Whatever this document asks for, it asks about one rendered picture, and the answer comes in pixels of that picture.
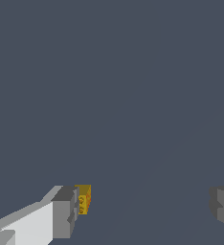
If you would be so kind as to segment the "small yellow printed box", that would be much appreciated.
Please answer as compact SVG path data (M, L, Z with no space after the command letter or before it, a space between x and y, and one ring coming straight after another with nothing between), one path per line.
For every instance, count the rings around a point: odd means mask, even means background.
M91 203L91 186L78 185L79 187L79 214L87 214Z

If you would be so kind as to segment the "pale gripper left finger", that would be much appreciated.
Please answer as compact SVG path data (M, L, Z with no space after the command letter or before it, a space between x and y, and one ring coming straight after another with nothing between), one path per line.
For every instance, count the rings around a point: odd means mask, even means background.
M70 238L78 219L79 187L54 186L39 202L0 218L0 245L49 245Z

